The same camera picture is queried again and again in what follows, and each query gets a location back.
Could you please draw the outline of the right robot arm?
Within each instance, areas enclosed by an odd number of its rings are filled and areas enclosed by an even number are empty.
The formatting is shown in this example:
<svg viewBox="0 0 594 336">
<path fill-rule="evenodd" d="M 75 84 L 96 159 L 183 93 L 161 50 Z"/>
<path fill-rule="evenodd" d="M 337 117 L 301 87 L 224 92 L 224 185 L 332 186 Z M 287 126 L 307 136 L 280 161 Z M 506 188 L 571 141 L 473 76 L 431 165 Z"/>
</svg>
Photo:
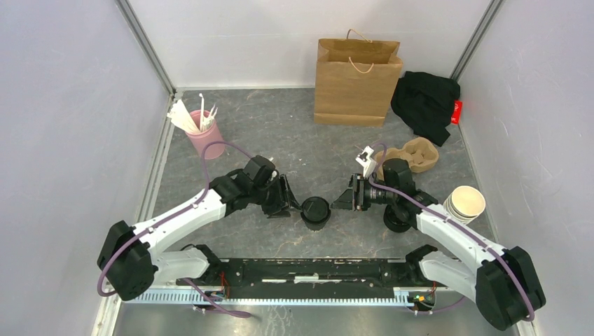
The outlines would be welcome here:
<svg viewBox="0 0 594 336">
<path fill-rule="evenodd" d="M 363 173 L 353 174 L 347 190 L 332 203 L 334 209 L 366 211 L 385 207 L 383 222 L 392 232 L 413 228 L 438 241 L 454 256 L 424 245 L 406 256 L 405 278 L 414 286 L 427 281 L 443 284 L 474 302 L 494 328 L 506 330 L 517 322 L 532 321 L 546 304 L 546 296 L 529 253 L 506 248 L 455 220 L 443 204 L 418 189 L 408 163 L 385 160 L 382 178 L 367 151 L 356 161 Z"/>
</svg>

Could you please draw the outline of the black cup lid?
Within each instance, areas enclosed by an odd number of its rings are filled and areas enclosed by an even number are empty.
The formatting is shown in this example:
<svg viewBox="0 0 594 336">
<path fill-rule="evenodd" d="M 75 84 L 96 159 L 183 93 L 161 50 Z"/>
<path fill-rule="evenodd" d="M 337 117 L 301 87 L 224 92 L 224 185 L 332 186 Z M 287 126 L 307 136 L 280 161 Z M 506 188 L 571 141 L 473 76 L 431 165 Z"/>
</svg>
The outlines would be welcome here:
<svg viewBox="0 0 594 336">
<path fill-rule="evenodd" d="M 330 204 L 323 197 L 309 197 L 301 204 L 301 214 L 314 221 L 321 220 L 327 216 L 330 218 Z"/>
</svg>

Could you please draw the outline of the black cloth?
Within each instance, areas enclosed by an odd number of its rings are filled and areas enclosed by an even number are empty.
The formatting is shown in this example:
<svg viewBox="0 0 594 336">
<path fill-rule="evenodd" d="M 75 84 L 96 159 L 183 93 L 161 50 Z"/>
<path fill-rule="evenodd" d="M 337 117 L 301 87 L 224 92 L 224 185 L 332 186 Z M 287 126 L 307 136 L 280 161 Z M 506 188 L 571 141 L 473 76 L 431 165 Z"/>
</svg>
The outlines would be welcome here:
<svg viewBox="0 0 594 336">
<path fill-rule="evenodd" d="M 447 126 L 460 95 L 456 80 L 406 71 L 396 85 L 390 106 L 413 134 L 442 147 L 450 137 Z"/>
</svg>

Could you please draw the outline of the brown paper bag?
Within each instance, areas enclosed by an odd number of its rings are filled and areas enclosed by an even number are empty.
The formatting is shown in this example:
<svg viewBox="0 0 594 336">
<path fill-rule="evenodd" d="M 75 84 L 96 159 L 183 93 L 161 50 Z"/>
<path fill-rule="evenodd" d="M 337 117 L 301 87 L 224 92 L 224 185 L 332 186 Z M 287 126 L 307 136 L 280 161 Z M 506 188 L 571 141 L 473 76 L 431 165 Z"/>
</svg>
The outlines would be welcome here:
<svg viewBox="0 0 594 336">
<path fill-rule="evenodd" d="M 371 40 L 349 29 L 318 40 L 314 121 L 381 127 L 401 76 L 398 41 Z"/>
</svg>

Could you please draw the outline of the stack of black lids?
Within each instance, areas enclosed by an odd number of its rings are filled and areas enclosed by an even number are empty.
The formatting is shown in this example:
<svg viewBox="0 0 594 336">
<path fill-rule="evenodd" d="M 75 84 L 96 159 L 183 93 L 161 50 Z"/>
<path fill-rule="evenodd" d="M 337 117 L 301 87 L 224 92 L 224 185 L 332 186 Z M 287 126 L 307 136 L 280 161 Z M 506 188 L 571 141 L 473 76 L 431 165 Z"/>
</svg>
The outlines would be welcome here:
<svg viewBox="0 0 594 336">
<path fill-rule="evenodd" d="M 385 226 L 396 233 L 403 233 L 411 229 L 416 223 L 416 214 L 399 206 L 386 206 L 383 221 Z"/>
</svg>

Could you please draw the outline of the red tag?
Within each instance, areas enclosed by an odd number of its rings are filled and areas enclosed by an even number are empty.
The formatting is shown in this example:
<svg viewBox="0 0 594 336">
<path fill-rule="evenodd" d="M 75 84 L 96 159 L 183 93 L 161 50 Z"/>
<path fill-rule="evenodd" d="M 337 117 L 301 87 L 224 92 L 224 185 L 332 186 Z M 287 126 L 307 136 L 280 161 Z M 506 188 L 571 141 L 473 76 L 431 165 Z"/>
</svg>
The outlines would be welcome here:
<svg viewBox="0 0 594 336">
<path fill-rule="evenodd" d="M 454 104 L 454 111 L 451 115 L 450 122 L 454 125 L 458 125 L 460 122 L 461 114 L 463 109 L 463 102 L 460 100 L 455 100 Z"/>
</svg>

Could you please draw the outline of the cardboard cup carrier stack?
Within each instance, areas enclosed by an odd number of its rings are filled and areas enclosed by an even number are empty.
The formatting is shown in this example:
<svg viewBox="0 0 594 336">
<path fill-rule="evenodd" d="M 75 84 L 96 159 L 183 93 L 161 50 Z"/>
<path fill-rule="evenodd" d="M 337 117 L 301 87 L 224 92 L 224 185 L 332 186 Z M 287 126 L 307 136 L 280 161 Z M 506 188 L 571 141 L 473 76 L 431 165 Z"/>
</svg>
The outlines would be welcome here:
<svg viewBox="0 0 594 336">
<path fill-rule="evenodd" d="M 413 173 L 422 173 L 435 166 L 439 153 L 430 140 L 418 137 L 405 143 L 403 148 L 388 148 L 383 162 L 390 159 L 405 160 Z"/>
</svg>

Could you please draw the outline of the stack of paper cups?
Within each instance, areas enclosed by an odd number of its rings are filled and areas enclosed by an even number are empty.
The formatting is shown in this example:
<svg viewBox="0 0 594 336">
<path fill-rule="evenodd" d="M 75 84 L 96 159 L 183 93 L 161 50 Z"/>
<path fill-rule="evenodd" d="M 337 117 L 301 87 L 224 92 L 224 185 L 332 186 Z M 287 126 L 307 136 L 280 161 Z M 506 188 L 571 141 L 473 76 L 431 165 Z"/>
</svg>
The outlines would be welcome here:
<svg viewBox="0 0 594 336">
<path fill-rule="evenodd" d="M 486 201 L 479 190 L 461 185 L 449 194 L 443 206 L 458 223 L 467 225 L 485 211 Z"/>
</svg>

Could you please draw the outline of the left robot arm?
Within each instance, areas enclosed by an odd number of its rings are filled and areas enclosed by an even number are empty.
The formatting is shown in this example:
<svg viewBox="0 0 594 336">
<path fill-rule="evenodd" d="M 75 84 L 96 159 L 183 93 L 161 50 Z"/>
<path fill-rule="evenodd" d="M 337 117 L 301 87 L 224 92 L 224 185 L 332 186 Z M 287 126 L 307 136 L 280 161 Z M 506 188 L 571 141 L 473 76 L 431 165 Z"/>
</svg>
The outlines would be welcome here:
<svg viewBox="0 0 594 336">
<path fill-rule="evenodd" d="M 168 248 L 206 224 L 225 218 L 248 205 L 260 206 L 267 218 L 283 218 L 300 204 L 286 176 L 267 158 L 257 155 L 242 169 L 210 181 L 188 201 L 144 222 L 128 225 L 120 220 L 107 233 L 97 265 L 97 291 L 129 301 L 155 282 L 182 278 L 214 284 L 220 267 L 198 248 L 169 252 Z"/>
</svg>

